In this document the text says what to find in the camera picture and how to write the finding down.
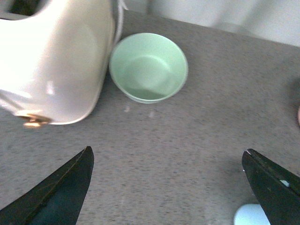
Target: countertop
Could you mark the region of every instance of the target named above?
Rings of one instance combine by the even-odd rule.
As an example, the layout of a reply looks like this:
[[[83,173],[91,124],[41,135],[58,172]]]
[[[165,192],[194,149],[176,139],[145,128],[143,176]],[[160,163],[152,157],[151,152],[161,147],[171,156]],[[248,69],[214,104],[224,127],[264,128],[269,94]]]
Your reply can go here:
[[[140,32],[183,50],[183,89],[143,105],[107,75],[90,116],[34,130],[0,109],[0,208],[87,145],[95,164],[78,225],[233,225],[257,203],[248,148],[300,175],[300,48],[126,12],[124,37]]]

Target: white wall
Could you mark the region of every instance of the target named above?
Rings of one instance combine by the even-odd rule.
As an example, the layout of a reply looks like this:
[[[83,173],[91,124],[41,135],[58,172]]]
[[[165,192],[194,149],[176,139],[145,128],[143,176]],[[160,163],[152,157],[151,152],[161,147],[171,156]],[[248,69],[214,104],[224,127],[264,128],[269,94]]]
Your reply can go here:
[[[133,11],[300,46],[300,0],[126,0]]]

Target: bowl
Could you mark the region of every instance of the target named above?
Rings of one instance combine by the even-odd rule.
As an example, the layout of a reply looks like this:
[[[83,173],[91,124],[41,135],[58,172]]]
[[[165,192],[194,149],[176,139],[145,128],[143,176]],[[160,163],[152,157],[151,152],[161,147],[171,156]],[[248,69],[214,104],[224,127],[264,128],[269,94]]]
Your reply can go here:
[[[114,83],[130,99],[156,103],[183,87],[188,62],[173,41],[158,34],[139,33],[117,44],[109,70]]]

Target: white cord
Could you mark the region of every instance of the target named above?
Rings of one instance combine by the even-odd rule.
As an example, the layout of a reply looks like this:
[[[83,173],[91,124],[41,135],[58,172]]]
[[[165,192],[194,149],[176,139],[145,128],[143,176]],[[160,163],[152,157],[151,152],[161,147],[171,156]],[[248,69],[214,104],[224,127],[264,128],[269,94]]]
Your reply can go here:
[[[117,23],[117,31],[114,38],[113,46],[116,46],[118,41],[121,38],[123,23],[124,23],[124,9],[128,10],[124,0],[118,0],[118,23]]]

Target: granite countertop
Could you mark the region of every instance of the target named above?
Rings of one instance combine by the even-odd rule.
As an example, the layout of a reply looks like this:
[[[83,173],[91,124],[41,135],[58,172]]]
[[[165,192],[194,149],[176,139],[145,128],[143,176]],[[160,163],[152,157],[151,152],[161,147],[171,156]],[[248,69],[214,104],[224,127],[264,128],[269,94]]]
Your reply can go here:
[[[78,225],[233,225],[257,203],[241,165],[248,148],[300,175],[300,48],[126,12],[124,36],[139,32],[183,50],[183,89],[143,105],[107,76],[89,117],[35,130],[0,109],[0,208],[87,145],[95,164]]]

